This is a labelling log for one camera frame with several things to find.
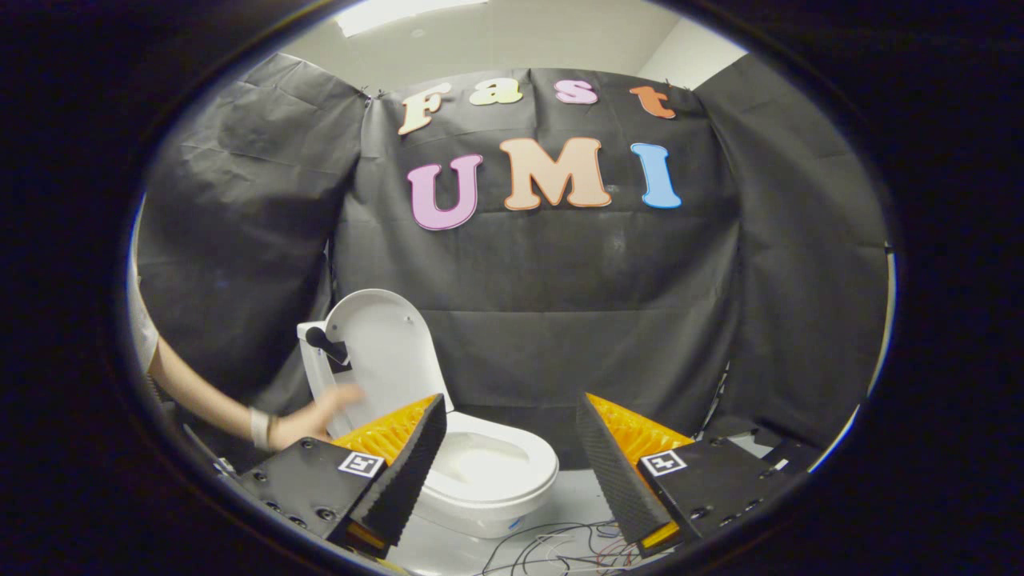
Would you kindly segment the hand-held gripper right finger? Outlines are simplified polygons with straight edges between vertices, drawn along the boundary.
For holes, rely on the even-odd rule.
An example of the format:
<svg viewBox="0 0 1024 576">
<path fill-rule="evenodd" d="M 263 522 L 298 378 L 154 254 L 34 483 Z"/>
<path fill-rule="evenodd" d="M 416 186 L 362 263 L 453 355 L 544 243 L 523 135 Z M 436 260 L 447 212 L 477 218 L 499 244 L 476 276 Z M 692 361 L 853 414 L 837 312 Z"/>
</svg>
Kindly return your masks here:
<svg viewBox="0 0 1024 576">
<path fill-rule="evenodd" d="M 644 558 L 740 526 L 793 482 L 783 462 L 692 440 L 596 394 L 579 398 L 575 427 L 622 538 Z"/>
</svg>

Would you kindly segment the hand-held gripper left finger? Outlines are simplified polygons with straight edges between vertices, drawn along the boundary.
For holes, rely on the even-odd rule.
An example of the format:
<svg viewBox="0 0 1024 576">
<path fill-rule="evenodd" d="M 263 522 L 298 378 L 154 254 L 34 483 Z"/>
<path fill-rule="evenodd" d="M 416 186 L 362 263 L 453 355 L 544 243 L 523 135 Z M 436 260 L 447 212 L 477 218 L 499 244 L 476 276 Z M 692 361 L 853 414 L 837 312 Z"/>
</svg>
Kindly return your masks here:
<svg viewBox="0 0 1024 576">
<path fill-rule="evenodd" d="M 447 430 L 432 394 L 330 442 L 300 438 L 240 474 L 241 488 L 299 528 L 373 558 L 399 544 Z"/>
</svg>

